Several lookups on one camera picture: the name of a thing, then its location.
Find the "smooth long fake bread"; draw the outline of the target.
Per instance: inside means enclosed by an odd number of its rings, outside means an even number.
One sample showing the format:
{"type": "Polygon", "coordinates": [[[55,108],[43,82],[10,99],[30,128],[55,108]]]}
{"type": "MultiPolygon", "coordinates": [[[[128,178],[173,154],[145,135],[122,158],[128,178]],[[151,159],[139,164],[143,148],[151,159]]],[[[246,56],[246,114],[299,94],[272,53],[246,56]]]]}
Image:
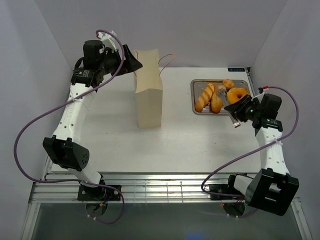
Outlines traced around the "smooth long fake bread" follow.
{"type": "Polygon", "coordinates": [[[214,91],[214,93],[212,95],[211,102],[210,102],[210,109],[211,109],[211,112],[214,113],[214,114],[219,114],[221,109],[222,109],[222,107],[223,107],[222,100],[217,96],[217,92],[220,89],[226,90],[227,88],[223,84],[215,86],[215,91],[214,91]]]}

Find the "metal serving tongs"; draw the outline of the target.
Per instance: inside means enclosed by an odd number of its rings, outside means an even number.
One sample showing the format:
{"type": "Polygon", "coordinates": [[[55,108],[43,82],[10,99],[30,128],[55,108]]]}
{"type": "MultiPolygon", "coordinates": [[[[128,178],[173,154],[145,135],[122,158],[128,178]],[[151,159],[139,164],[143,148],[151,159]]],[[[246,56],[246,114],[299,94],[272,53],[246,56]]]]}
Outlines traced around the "metal serving tongs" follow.
{"type": "Polygon", "coordinates": [[[224,88],[221,88],[216,93],[217,97],[219,97],[222,100],[223,103],[223,109],[227,111],[227,114],[229,115],[232,125],[234,128],[238,128],[241,126],[239,120],[235,117],[235,113],[233,112],[233,109],[230,107],[230,103],[227,98],[227,91],[224,88]]]}

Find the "beige paper bag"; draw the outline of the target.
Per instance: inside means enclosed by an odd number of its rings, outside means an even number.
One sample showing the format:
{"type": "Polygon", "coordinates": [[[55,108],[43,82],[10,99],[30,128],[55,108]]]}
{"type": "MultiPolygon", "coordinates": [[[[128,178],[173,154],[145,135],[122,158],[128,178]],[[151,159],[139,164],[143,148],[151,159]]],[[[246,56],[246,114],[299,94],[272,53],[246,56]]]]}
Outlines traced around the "beige paper bag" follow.
{"type": "Polygon", "coordinates": [[[174,53],[159,57],[159,51],[135,50],[134,56],[142,68],[134,72],[135,105],[140,129],[159,128],[162,125],[163,82],[159,63],[174,53]]]}

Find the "scored baguette fake bread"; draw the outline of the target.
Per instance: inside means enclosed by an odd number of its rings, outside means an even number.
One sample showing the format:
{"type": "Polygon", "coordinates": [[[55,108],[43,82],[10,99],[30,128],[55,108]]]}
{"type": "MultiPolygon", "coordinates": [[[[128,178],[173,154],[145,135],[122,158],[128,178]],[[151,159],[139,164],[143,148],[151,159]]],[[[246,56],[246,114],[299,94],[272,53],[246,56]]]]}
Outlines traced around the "scored baguette fake bread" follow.
{"type": "Polygon", "coordinates": [[[210,100],[212,99],[212,96],[215,92],[215,84],[214,83],[208,83],[207,86],[202,91],[201,95],[198,97],[198,99],[195,102],[195,110],[197,112],[202,112],[203,108],[208,105],[210,100]]]}

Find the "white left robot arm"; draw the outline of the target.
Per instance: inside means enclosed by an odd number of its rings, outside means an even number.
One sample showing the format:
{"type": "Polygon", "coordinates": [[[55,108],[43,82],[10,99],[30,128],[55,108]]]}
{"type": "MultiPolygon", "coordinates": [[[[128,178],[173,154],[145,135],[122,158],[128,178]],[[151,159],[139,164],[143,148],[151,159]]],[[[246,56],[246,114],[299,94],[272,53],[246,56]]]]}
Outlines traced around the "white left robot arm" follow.
{"type": "Polygon", "coordinates": [[[105,75],[121,76],[142,68],[128,46],[124,44],[124,59],[119,51],[101,40],[87,40],[83,57],[75,64],[69,89],[69,104],[64,108],[52,137],[43,140],[43,147],[52,162],[68,170],[89,188],[88,193],[100,200],[106,195],[103,177],[89,163],[90,152],[82,146],[81,132],[97,87],[105,75]]]}

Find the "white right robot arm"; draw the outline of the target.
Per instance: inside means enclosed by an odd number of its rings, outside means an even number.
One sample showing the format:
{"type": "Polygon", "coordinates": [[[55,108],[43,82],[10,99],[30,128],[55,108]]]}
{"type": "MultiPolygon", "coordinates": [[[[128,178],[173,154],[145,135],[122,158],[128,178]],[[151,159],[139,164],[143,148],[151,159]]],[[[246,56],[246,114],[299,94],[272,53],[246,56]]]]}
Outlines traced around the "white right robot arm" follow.
{"type": "Polygon", "coordinates": [[[251,121],[260,150],[260,171],[254,178],[235,173],[228,179],[226,194],[237,199],[244,195],[253,208],[283,216],[299,188],[299,180],[290,175],[285,164],[280,138],[282,123],[276,119],[282,99],[265,93],[261,97],[245,95],[225,110],[239,122],[251,121]]]}

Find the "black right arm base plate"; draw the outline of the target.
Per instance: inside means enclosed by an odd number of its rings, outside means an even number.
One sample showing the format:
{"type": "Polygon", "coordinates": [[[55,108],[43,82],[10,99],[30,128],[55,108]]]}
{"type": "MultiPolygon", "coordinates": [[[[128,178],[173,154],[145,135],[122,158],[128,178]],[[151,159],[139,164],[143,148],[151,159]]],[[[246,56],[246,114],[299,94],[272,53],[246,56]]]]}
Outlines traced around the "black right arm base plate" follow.
{"type": "Polygon", "coordinates": [[[238,190],[229,187],[228,184],[207,184],[204,189],[208,192],[218,193],[219,195],[210,194],[210,200],[235,200],[238,199],[236,196],[232,195],[242,195],[238,190]]]}

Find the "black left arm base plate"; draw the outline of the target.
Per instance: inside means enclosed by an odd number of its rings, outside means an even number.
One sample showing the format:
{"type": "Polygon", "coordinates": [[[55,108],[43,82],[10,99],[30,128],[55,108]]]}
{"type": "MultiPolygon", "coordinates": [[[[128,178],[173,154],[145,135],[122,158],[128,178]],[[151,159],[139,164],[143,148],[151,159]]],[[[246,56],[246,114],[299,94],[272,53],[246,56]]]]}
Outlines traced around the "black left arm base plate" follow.
{"type": "Polygon", "coordinates": [[[103,188],[103,187],[89,187],[80,185],[77,194],[78,201],[119,201],[121,199],[120,194],[115,189],[103,188]]]}

